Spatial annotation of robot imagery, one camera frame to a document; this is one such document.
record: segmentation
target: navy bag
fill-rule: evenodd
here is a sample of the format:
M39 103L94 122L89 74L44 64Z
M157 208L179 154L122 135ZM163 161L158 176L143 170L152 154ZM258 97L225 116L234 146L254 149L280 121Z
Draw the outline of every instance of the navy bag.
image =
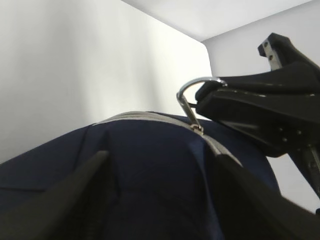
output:
M225 239L208 173L213 148L279 188L253 144L213 121L200 123L215 146L185 117L129 112L3 163L0 240Z

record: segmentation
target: zipper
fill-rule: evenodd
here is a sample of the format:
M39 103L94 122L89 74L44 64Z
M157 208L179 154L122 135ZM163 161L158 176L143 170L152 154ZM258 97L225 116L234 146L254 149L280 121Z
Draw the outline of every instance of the zipper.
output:
M161 123L167 123L167 124L172 124L176 125L185 129L188 129L189 131L194 132L198 136L202 137L205 142L208 144L210 147L211 151L215 156L217 155L229 155L237 164L242 166L240 161L221 143L219 143L217 140L213 139L212 137L205 135L202 131L197 130L196 128L193 128L192 125L189 125L183 121L180 121L178 119L169 117L169 116L164 116L158 113L154 112L145 112L145 111L129 111L125 113L118 114L116 116L110 117L106 120L103 120L101 122L98 122L94 124L100 125L100 124L107 124L111 122L116 122L116 121L122 121L122 120L143 120L143 121L154 121L154 122L161 122Z

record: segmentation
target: silver hook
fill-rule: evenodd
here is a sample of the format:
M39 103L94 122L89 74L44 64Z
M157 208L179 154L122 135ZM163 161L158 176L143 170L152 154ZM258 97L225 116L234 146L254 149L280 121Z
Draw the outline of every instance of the silver hook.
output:
M176 94L176 99L178 100L180 106L182 107L183 111L185 112L185 114L187 115L187 117L190 119L191 121L191 128L194 131L200 131L201 134L204 133L204 128L200 125L199 120L196 118L194 112L192 111L191 108L195 108L197 106L197 104L194 103L189 103L186 99L186 97L184 96L184 92L191 86L195 85L195 84L199 84L199 83L205 83L205 82L218 82L221 83L223 87L227 87L227 83L220 79L219 77L211 77L211 76L205 76L205 77L199 77L196 79L193 79L189 82L187 82L185 85L183 85L179 92Z

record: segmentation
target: white wall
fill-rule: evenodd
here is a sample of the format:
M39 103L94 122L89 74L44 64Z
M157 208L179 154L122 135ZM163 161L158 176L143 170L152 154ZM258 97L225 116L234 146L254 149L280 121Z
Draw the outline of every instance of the white wall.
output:
M202 43L120 0L0 0L0 162L126 111L183 114Z
M214 76L251 75L270 71L257 47L270 33L287 36L306 56L320 65L320 0L283 11L204 41ZM320 201L288 156L270 159L281 193L314 211Z

